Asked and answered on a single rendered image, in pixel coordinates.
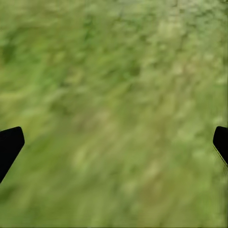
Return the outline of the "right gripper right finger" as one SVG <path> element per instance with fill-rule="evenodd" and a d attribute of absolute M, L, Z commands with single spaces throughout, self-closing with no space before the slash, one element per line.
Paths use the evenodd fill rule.
<path fill-rule="evenodd" d="M 228 128 L 218 126 L 215 130 L 213 143 L 228 165 Z"/>

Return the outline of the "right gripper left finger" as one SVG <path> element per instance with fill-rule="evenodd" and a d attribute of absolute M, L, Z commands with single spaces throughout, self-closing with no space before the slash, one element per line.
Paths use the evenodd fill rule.
<path fill-rule="evenodd" d="M 25 144 L 20 126 L 0 131 L 0 183 Z"/>

